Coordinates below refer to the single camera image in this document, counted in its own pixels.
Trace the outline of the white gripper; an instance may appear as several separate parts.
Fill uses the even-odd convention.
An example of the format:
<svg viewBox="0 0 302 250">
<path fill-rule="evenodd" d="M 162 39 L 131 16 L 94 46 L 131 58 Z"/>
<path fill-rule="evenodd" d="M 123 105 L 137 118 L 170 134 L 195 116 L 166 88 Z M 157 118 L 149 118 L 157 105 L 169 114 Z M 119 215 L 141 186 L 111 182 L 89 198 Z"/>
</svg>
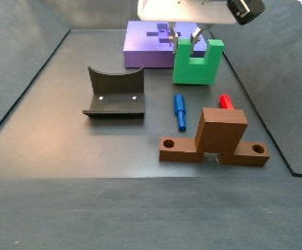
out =
<svg viewBox="0 0 302 250">
<path fill-rule="evenodd" d="M 226 0 L 139 0 L 138 17 L 142 21 L 169 21 L 169 40 L 177 53 L 175 22 L 198 22 L 190 41 L 195 45 L 213 23 L 233 24 L 237 20 L 226 6 Z"/>
</svg>

